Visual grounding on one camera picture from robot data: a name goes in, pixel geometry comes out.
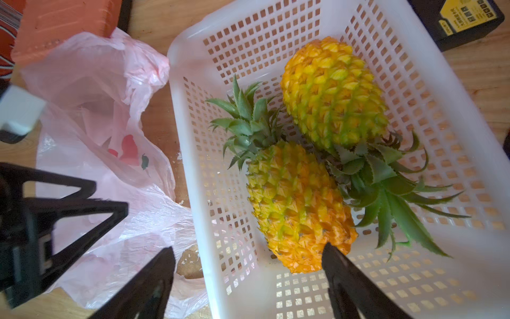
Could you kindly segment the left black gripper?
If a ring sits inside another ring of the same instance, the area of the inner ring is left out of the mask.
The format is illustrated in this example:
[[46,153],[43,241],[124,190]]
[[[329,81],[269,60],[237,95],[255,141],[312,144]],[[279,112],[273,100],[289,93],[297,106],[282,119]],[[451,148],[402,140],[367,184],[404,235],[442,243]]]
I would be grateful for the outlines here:
[[[77,187],[64,199],[29,198],[23,184],[41,182]],[[96,182],[67,175],[1,163],[1,291],[10,308],[42,293],[99,239],[128,216],[128,204],[90,198]],[[57,221],[108,214],[99,225],[54,254],[52,232]]]

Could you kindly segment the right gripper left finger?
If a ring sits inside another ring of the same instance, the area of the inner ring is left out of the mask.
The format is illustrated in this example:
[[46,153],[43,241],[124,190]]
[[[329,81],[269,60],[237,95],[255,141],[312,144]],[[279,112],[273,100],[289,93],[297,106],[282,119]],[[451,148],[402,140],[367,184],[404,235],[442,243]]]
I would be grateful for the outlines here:
[[91,318],[163,318],[171,293],[175,255],[162,249]]

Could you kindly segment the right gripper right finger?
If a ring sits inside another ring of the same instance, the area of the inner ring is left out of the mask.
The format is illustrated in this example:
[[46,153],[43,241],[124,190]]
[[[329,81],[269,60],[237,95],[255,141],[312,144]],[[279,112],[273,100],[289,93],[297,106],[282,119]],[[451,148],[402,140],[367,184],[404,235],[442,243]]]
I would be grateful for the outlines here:
[[321,264],[335,318],[411,319],[331,243],[324,247]]

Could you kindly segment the pink plastic bag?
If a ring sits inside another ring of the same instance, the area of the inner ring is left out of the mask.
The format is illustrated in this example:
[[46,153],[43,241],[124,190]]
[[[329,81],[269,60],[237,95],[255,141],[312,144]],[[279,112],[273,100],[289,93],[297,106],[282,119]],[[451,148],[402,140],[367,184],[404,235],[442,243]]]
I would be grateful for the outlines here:
[[85,308],[100,308],[164,247],[177,259],[197,242],[191,210],[175,202],[167,156],[144,135],[141,116],[169,79],[169,60],[115,30],[77,34],[21,74],[45,101],[37,168],[89,179],[95,197],[129,214],[60,279]]

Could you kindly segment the yellow pineapple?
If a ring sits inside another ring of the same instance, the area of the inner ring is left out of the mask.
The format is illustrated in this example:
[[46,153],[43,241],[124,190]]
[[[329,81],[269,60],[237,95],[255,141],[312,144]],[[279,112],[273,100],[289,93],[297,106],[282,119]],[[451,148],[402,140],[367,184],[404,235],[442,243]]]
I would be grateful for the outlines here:
[[348,205],[363,210],[359,226],[377,222],[378,246],[398,246],[398,227],[406,245],[443,255],[412,207],[442,215],[438,205],[451,197],[436,198],[440,186],[410,179],[422,170],[401,161],[420,150],[420,139],[404,148],[402,136],[388,130],[383,92],[353,48],[331,37],[307,43],[287,62],[280,86],[294,124],[328,154],[327,169]]
[[269,250],[290,272],[316,272],[326,244],[351,251],[358,237],[351,210],[325,164],[286,139],[280,110],[255,97],[259,86],[234,81],[227,99],[211,99],[227,113],[211,127],[229,133],[223,151],[231,166],[247,170],[248,199]]

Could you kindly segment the orange tool case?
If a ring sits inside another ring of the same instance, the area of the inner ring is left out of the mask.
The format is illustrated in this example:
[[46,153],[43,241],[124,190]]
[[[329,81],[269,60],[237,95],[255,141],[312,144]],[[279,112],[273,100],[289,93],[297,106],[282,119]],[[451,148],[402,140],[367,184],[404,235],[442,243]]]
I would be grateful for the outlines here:
[[121,12],[118,0],[27,1],[11,56],[16,65],[40,61],[83,32],[109,37]]

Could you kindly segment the white plastic basket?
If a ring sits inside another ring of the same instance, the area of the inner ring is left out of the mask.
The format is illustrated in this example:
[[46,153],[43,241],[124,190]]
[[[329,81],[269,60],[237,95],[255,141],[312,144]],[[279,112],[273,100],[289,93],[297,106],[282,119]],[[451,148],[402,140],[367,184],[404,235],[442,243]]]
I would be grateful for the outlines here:
[[167,56],[214,318],[509,317],[509,160],[407,1],[234,1]]

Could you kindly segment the black box yellow label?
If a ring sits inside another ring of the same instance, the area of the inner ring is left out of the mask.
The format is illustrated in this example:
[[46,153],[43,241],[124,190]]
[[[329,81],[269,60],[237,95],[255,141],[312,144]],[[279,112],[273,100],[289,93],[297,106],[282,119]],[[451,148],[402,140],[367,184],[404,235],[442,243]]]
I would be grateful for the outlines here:
[[505,20],[492,0],[408,0],[408,3],[442,52],[484,38]]

